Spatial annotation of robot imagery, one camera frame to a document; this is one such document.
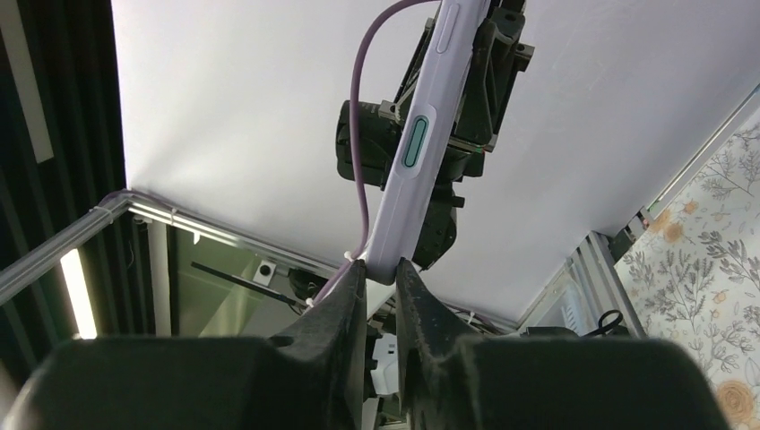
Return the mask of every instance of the floral wallpaper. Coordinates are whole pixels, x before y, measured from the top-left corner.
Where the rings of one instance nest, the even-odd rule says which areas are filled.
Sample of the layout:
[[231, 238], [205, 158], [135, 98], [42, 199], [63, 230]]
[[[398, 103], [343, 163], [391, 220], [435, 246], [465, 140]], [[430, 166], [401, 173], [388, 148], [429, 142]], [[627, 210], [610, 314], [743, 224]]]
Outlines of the floral wallpaper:
[[617, 263], [647, 333], [683, 347], [735, 429], [760, 430], [760, 113]]

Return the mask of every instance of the light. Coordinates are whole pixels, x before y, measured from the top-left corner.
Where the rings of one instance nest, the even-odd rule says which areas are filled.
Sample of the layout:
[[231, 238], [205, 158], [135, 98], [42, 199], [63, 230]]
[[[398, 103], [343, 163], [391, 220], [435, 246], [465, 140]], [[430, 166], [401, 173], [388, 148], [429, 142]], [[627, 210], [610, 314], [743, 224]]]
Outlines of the light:
[[61, 259], [61, 267], [64, 269], [66, 289], [69, 290], [73, 317], [76, 320], [79, 337], [82, 339], [95, 339], [98, 336], [98, 331], [95, 329], [95, 318], [92, 316], [90, 296], [87, 294], [87, 284], [84, 281], [84, 271], [82, 270], [82, 260], [79, 258], [79, 251], [73, 249], [64, 255], [64, 258]]

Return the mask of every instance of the wire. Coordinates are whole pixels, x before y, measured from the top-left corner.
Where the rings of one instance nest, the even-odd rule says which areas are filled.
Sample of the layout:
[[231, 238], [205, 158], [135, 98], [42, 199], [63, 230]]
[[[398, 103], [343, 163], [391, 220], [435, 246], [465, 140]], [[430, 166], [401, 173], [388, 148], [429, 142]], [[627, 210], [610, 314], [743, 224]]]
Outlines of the wire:
[[303, 311], [299, 311], [298, 309], [296, 309], [296, 307], [295, 307], [295, 306], [293, 306], [293, 305], [288, 305], [288, 307], [290, 308], [290, 310], [291, 310], [291, 311], [293, 311], [293, 314], [296, 314], [296, 315], [298, 315], [298, 316], [301, 316], [301, 315], [303, 315]]
[[118, 190], [118, 191], [114, 191], [114, 192], [106, 194], [106, 196], [103, 197], [102, 200], [100, 200], [100, 203], [98, 203], [98, 206], [102, 206], [103, 203], [113, 200], [122, 194], [136, 195], [138, 197], [142, 197], [143, 199], [150, 200], [151, 202], [161, 205], [169, 209], [170, 211], [173, 211], [175, 209], [170, 203], [166, 202], [166, 199], [162, 199], [162, 198], [156, 197], [155, 195], [144, 193], [142, 191], [127, 190], [127, 189]]
[[132, 256], [132, 258], [129, 261], [129, 264], [126, 265], [126, 268], [129, 269], [134, 264], [134, 251], [132, 250], [132, 241], [127, 240], [126, 242], [128, 243], [129, 254]]
[[372, 42], [372, 38], [380, 30], [380, 27], [388, 21], [388, 19], [398, 12], [412, 7], [416, 4], [430, 3], [439, 0], [401, 0], [396, 4], [392, 4], [390, 7], [382, 11], [372, 24], [367, 29], [364, 38], [358, 46], [358, 53], [356, 60], [354, 61], [353, 72], [351, 73], [351, 90], [349, 95], [349, 133], [350, 133], [350, 147], [351, 147], [351, 166], [354, 171], [354, 182], [357, 187], [358, 206], [361, 212], [361, 240], [356, 249], [351, 253], [351, 258], [346, 260], [341, 267], [333, 274], [331, 278], [327, 280], [324, 287], [314, 297], [314, 305], [321, 302], [327, 295], [333, 292], [335, 284], [348, 271], [353, 260], [356, 260], [361, 253], [364, 252], [364, 248], [367, 247], [367, 239], [369, 237], [369, 209], [367, 208], [367, 192], [364, 189], [364, 174], [361, 171], [361, 152], [358, 139], [358, 89], [361, 84], [361, 71], [364, 68], [364, 60], [367, 58], [367, 51], [369, 50], [369, 44]]
[[493, 323], [491, 323], [488, 320], [488, 318], [484, 316], [480, 316], [466, 309], [461, 309], [457, 306], [452, 306], [452, 305], [446, 305], [446, 306], [449, 306], [452, 309], [452, 312], [454, 314], [458, 316], [464, 316], [464, 318], [460, 318], [460, 319], [466, 322], [471, 327], [478, 329], [481, 332], [484, 332], [486, 334], [496, 334], [496, 335], [504, 334], [495, 325], [493, 325]]
[[[606, 320], [609, 316], [616, 314], [612, 322], [605, 324], [604, 320]], [[594, 336], [605, 336], [611, 331], [615, 330], [616, 327], [618, 327], [623, 322], [623, 313], [618, 311], [617, 309], [612, 309], [611, 311], [607, 311], [604, 314], [601, 315], [599, 318], [599, 322], [597, 323], [597, 329], [594, 331], [591, 331], [589, 333], [586, 333], [583, 335], [585, 338], [592, 338]]]

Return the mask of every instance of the white ceiling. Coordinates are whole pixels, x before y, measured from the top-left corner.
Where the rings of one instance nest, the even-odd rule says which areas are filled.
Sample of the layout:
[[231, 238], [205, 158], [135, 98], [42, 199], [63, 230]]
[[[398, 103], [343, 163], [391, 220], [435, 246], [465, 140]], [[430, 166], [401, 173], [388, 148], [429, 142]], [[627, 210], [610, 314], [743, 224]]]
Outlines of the white ceiling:
[[[127, 181], [337, 261], [358, 241], [334, 135], [365, 28], [388, 0], [114, 2]], [[391, 99], [434, 5], [392, 19], [362, 99]], [[519, 319], [591, 229], [652, 201], [760, 82], [755, 0], [528, 0], [486, 175], [457, 187], [441, 298]], [[370, 211], [380, 193], [368, 190]]]

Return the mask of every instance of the orange flower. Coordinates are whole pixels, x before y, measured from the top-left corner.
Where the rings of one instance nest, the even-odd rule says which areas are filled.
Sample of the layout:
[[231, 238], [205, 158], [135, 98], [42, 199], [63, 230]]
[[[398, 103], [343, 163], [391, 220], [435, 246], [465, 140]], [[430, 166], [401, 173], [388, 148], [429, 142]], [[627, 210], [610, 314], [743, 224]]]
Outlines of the orange flower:
[[679, 222], [670, 224], [665, 227], [665, 232], [662, 235], [665, 237], [665, 242], [675, 244], [684, 235], [684, 226]]
[[712, 298], [712, 301], [716, 305], [723, 303], [726, 300], [726, 291], [727, 290], [724, 289], [723, 291], [715, 293], [715, 297]]
[[660, 216], [658, 216], [657, 219], [652, 223], [649, 229], [653, 233], [660, 233], [660, 231], [663, 228], [665, 228], [665, 226], [667, 226], [669, 222], [670, 222], [670, 209], [665, 209], [664, 211], [662, 211]]
[[697, 208], [699, 208], [699, 203], [695, 201], [691, 201], [684, 205], [684, 212], [691, 215], [692, 213], [696, 212]]
[[755, 414], [755, 396], [741, 381], [727, 381], [718, 385], [715, 397], [732, 425], [747, 422]]

